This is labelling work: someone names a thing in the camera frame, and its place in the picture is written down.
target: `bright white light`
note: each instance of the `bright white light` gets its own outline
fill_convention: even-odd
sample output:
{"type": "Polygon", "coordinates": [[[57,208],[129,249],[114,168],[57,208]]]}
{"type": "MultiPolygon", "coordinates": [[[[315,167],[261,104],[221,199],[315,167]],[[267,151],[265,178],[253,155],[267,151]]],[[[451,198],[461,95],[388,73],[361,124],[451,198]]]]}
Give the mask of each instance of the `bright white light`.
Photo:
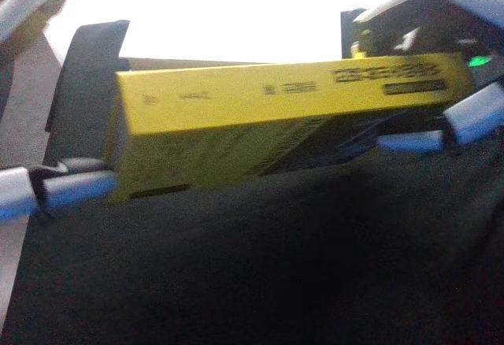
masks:
{"type": "Polygon", "coordinates": [[[60,61],[83,24],[127,19],[121,53],[294,62],[340,58],[339,12],[387,0],[69,0],[46,30],[60,61]]]}

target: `yellow box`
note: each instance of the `yellow box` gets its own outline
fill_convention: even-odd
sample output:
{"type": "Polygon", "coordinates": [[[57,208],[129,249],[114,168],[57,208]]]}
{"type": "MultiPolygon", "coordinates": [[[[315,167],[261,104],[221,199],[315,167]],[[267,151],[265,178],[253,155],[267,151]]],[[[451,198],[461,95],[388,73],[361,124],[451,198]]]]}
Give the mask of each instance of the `yellow box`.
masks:
{"type": "Polygon", "coordinates": [[[117,200],[341,162],[324,152],[341,151],[384,117],[439,111],[473,92],[459,54],[119,72],[117,79],[106,151],[120,175],[117,200]]]}

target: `gray surface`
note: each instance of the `gray surface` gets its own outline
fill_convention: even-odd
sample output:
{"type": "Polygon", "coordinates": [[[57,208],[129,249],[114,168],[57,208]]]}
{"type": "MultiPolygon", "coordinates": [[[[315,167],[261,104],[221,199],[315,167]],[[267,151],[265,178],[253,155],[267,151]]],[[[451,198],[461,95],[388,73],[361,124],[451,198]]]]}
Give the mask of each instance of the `gray surface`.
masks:
{"type": "MultiPolygon", "coordinates": [[[[44,132],[60,66],[45,38],[17,60],[6,111],[0,122],[0,166],[34,165],[43,160],[44,132]]],[[[28,217],[0,224],[0,331],[6,317],[28,217]]]]}

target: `green led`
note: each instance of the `green led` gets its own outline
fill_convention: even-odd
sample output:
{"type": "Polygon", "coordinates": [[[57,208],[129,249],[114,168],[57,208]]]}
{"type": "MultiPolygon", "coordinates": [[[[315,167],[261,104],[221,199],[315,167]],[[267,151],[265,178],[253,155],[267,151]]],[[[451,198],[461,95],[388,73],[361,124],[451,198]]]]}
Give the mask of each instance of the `green led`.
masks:
{"type": "Polygon", "coordinates": [[[490,62],[491,56],[475,56],[469,62],[469,67],[480,67],[490,62]]]}

